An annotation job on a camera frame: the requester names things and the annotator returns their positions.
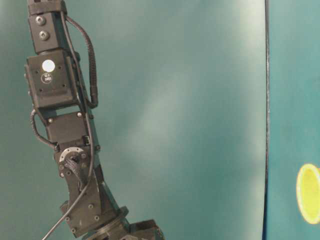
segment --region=white circular sticker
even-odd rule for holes
[[[48,59],[48,60],[45,60],[43,63],[42,63],[42,69],[45,71],[45,72],[48,72],[48,73],[51,73],[55,70],[56,68],[56,65],[54,63],[54,61]]]

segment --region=yellow disc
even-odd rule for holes
[[[296,199],[300,212],[309,224],[320,222],[320,170],[305,164],[296,179]]]

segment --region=label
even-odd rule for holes
[[[41,76],[41,81],[42,81],[44,84],[50,84],[53,79],[54,79],[54,77],[53,77],[52,74],[49,73],[49,72],[46,72],[46,73],[42,74],[42,76]]]

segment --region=bolt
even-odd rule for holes
[[[42,41],[46,41],[50,38],[50,34],[47,31],[41,31],[39,37]]]
[[[43,16],[37,16],[37,17],[35,18],[35,22],[36,22],[36,24],[38,24],[39,26],[43,26],[43,25],[46,24],[46,19],[45,19],[45,17],[43,17]]]

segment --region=robotic arm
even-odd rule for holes
[[[29,26],[37,56],[27,59],[25,78],[32,98],[30,121],[35,136],[54,150],[58,175],[69,200],[61,219],[42,240],[66,221],[73,235],[84,240],[164,240],[154,220],[129,224],[128,209],[118,207],[99,161],[100,145],[92,109],[98,106],[95,53],[84,29],[68,17],[64,0],[27,0]],[[66,22],[84,36],[89,55],[90,99]],[[35,116],[45,126],[39,134]]]

